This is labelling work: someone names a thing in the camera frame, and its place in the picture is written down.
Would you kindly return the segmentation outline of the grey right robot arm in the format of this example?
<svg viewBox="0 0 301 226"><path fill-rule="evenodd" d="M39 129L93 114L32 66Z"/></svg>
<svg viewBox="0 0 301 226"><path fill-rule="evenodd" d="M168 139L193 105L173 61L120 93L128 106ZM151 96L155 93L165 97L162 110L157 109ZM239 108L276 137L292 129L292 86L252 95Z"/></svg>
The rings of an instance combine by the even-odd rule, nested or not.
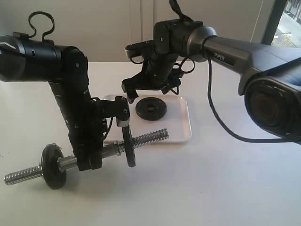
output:
<svg viewBox="0 0 301 226"><path fill-rule="evenodd" d="M219 37L201 21L175 19L158 22L153 40L128 45L128 58L142 57L142 70L122 81L133 102L138 90L167 93L180 86L184 75L179 57L193 62L216 62L239 74L238 94L247 113L274 139L258 143L301 141L301 51Z"/></svg>

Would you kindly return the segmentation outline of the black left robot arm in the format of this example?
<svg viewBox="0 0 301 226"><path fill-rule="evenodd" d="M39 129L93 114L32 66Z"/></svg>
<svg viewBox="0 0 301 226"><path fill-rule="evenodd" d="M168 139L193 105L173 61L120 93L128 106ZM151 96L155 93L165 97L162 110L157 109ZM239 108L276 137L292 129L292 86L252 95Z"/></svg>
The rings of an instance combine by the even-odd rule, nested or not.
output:
<svg viewBox="0 0 301 226"><path fill-rule="evenodd" d="M48 82L68 128L79 170L102 167L104 122L89 91L88 59L77 47L0 37L0 80Z"/></svg>

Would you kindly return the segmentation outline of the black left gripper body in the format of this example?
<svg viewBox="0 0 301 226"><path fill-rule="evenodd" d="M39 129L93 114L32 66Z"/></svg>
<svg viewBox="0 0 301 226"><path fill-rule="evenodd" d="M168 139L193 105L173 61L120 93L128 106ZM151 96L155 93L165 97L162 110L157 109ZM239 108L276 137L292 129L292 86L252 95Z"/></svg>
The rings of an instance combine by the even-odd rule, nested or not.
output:
<svg viewBox="0 0 301 226"><path fill-rule="evenodd" d="M50 81L69 132L74 155L100 155L107 120L102 118L99 99L93 99L88 81Z"/></svg>

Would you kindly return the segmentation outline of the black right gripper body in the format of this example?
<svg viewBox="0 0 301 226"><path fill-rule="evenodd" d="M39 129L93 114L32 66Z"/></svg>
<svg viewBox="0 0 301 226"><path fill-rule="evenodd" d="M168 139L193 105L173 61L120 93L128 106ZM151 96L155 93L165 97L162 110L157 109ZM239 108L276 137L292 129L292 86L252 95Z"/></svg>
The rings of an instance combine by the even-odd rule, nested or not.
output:
<svg viewBox="0 0 301 226"><path fill-rule="evenodd" d="M176 62L179 55L176 53L157 52L155 48L143 61L140 73L135 76L136 90L161 91L164 87L181 85L181 69Z"/></svg>

